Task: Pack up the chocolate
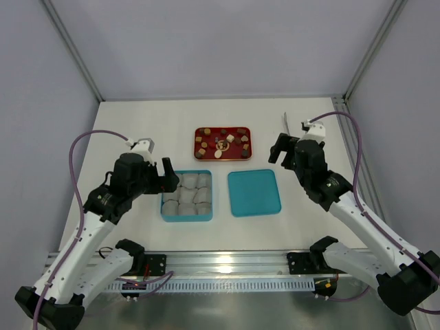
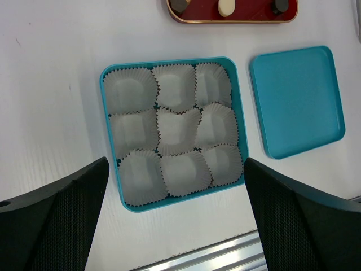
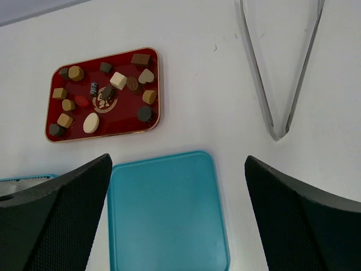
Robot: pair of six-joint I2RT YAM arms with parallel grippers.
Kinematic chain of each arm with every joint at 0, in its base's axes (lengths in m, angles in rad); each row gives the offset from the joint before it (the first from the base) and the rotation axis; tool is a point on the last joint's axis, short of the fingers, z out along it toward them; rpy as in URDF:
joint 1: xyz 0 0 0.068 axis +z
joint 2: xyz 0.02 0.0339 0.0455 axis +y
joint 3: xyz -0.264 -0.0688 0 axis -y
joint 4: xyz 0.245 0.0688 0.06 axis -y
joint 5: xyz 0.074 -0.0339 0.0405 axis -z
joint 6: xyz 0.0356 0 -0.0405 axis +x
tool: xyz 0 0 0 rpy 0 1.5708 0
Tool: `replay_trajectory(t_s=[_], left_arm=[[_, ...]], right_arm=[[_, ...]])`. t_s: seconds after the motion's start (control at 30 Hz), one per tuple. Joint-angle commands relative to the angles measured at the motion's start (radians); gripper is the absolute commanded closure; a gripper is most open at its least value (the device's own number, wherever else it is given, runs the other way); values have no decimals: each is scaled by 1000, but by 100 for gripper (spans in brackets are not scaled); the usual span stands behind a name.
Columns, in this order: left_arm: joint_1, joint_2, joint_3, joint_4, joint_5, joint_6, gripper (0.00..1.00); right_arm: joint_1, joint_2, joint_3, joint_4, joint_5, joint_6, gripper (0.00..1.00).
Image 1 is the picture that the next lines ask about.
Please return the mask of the metal tweezers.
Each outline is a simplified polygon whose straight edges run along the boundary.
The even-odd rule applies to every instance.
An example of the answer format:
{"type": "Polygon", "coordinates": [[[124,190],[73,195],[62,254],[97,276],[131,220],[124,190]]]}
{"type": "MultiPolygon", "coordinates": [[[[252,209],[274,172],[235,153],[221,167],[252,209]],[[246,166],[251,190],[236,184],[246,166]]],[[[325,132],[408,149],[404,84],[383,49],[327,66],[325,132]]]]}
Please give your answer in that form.
{"type": "Polygon", "coordinates": [[[286,112],[283,113],[283,126],[285,128],[286,134],[290,135],[288,116],[286,112]]]}

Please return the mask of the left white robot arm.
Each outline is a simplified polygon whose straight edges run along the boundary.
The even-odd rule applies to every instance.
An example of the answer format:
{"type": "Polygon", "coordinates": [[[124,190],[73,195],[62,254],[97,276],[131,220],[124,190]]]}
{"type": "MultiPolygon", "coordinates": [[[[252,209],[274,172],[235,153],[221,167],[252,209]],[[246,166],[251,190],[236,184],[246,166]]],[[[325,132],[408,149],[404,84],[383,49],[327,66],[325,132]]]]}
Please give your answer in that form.
{"type": "Polygon", "coordinates": [[[164,175],[139,153],[123,153],[104,183],[80,204],[75,233],[42,277],[31,287],[22,286],[15,300],[33,320],[33,327],[75,329],[93,299],[116,278],[135,275],[145,264],[143,246],[123,239],[92,270],[88,262],[121,218],[141,195],[173,193],[179,178],[169,158],[162,158],[164,175]]]}

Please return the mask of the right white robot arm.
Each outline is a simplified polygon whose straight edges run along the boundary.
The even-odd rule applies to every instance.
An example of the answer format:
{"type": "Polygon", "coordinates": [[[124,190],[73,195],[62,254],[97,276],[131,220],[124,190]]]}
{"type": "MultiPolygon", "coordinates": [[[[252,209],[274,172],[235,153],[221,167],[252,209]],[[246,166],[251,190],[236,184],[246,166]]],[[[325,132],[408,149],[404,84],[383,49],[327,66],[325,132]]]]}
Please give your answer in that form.
{"type": "Polygon", "coordinates": [[[439,256],[421,252],[372,212],[352,184],[328,169],[324,145],[281,133],[269,162],[276,163],[284,153],[282,167],[295,172],[308,198],[343,222],[372,255],[326,236],[310,247],[310,258],[318,268],[340,270],[366,283],[391,311],[405,316],[439,288],[439,256]]]}

